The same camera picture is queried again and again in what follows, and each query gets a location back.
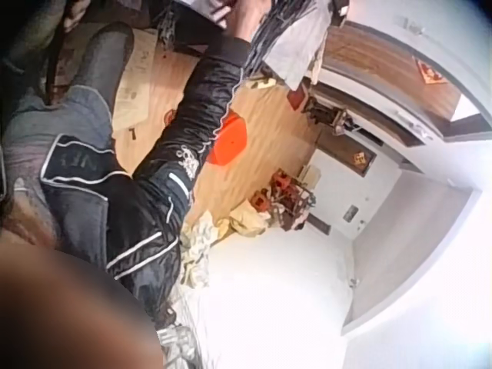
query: black jacket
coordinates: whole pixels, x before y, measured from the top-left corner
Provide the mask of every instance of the black jacket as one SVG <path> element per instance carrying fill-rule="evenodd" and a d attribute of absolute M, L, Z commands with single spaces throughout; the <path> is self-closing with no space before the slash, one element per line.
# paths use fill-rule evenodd
<path fill-rule="evenodd" d="M 250 45 L 223 37 L 206 51 L 173 123 L 133 176 L 113 148 L 60 135 L 42 186 L 62 250 L 106 270 L 144 306 L 156 328 L 179 274 L 179 235 L 192 190 L 241 83 Z"/>

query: white floor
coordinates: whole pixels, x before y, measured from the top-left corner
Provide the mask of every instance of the white floor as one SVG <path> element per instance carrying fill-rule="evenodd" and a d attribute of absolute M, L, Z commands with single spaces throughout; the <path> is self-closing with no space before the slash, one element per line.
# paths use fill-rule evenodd
<path fill-rule="evenodd" d="M 342 368 L 352 247 L 307 224 L 212 250 L 210 287 L 187 294 L 214 369 Z"/>

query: wooden floor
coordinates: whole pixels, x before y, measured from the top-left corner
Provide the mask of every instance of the wooden floor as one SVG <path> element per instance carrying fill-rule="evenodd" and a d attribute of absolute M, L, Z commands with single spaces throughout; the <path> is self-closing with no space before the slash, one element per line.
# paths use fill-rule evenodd
<path fill-rule="evenodd" d="M 115 132 L 118 159 L 127 171 L 134 171 L 161 135 L 163 117 L 176 108 L 197 59 L 166 53 L 158 47 L 153 68 L 150 115 L 129 131 Z M 297 175 L 314 152 L 319 128 L 288 104 L 283 87 L 266 90 L 241 88 L 232 108 L 248 125 L 248 146 L 227 167 L 206 164 L 195 189 L 196 202 L 187 221 L 193 223 L 210 210 L 214 219 L 225 217 L 245 198 L 265 186 L 272 173 L 283 168 Z"/>

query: jacket sleeve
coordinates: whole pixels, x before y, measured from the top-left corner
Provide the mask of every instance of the jacket sleeve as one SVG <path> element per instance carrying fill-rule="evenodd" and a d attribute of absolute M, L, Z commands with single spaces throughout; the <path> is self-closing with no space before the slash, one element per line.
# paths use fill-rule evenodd
<path fill-rule="evenodd" d="M 186 84 L 176 118 L 134 173 L 156 201 L 173 201 L 178 223 L 189 211 L 192 189 L 241 83 L 249 51 L 248 42 L 226 36 L 209 46 Z"/>

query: cable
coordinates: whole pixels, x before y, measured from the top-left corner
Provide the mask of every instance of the cable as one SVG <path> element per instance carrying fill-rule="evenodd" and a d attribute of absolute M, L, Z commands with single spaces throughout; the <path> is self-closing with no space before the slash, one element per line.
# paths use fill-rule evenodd
<path fill-rule="evenodd" d="M 251 42 L 251 53 L 244 76 L 250 77 L 258 71 L 278 38 L 315 8 L 315 0 L 277 0 Z"/>

